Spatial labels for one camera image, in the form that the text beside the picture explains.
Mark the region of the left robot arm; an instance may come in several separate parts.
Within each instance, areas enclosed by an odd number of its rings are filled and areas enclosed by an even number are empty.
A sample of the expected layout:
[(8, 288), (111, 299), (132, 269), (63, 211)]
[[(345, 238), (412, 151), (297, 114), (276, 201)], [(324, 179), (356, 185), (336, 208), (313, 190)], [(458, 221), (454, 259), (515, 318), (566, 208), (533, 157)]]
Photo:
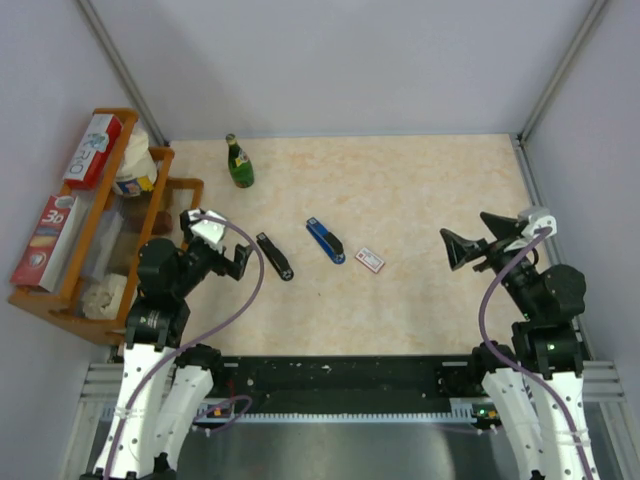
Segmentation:
[(137, 296), (126, 317), (123, 372), (107, 439), (87, 479), (173, 479), (183, 443), (205, 396), (226, 387), (219, 351), (181, 345), (186, 298), (210, 273), (240, 280), (252, 253), (227, 258), (228, 221), (200, 208), (180, 215), (184, 247), (168, 238), (138, 252)]

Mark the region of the red staple box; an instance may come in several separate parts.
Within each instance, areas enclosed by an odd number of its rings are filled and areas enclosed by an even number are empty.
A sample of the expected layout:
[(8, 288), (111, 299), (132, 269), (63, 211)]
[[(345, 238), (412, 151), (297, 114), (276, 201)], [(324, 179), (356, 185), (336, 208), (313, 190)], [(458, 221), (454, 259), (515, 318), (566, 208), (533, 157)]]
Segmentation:
[(356, 254), (355, 259), (374, 274), (378, 274), (385, 265), (385, 261), (366, 247), (362, 247)]

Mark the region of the blue stapler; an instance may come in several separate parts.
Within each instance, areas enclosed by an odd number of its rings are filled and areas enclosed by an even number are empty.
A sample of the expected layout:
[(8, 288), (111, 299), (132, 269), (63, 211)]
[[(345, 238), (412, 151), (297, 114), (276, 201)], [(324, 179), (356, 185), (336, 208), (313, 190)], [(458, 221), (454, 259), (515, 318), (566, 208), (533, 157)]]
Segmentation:
[(306, 229), (334, 264), (346, 261), (342, 242), (315, 217), (306, 221)]

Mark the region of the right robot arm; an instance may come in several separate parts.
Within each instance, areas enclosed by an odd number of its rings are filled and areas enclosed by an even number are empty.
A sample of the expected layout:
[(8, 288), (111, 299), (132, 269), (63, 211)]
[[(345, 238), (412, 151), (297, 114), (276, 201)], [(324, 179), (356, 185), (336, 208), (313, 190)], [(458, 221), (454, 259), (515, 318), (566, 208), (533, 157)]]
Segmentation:
[[(464, 369), (444, 374), (439, 383), (451, 396), (489, 398), (478, 421), (505, 432), (520, 478), (597, 479), (584, 413), (584, 355), (573, 326), (585, 310), (585, 277), (566, 264), (538, 271), (537, 248), (557, 232), (548, 209), (532, 207), (515, 218), (483, 212), (480, 218), (494, 241), (440, 231), (451, 270), (472, 265), (495, 277), (480, 302), (481, 343)], [(522, 316), (511, 326), (509, 345), (487, 331), (487, 308), (498, 287)]]

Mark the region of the black stapler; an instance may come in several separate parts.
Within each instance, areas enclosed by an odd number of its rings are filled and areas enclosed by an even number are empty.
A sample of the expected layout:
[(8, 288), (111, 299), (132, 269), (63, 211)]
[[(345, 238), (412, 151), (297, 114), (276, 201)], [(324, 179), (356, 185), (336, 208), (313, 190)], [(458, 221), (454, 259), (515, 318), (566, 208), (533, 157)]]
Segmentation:
[(294, 278), (294, 271), (285, 255), (273, 244), (271, 239), (260, 232), (256, 236), (257, 245), (260, 247), (267, 260), (274, 268), (278, 276), (283, 281), (290, 281)]

